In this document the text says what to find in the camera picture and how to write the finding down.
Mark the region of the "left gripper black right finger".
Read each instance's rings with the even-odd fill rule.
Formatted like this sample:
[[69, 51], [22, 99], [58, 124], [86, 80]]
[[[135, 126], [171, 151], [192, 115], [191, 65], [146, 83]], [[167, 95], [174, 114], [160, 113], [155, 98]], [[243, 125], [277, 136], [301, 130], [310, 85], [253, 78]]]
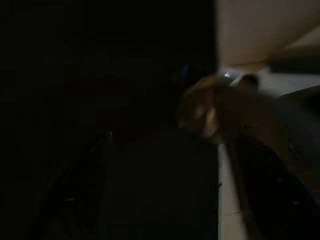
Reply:
[[291, 172], [287, 142], [267, 144], [249, 126], [231, 140], [231, 168], [249, 240], [320, 240], [320, 192]]

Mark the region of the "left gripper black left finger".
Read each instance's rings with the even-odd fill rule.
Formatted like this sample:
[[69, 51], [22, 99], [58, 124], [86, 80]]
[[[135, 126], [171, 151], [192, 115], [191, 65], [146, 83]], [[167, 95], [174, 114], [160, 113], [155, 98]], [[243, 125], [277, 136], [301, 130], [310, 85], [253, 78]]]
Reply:
[[47, 191], [23, 240], [94, 240], [113, 134], [81, 148]]

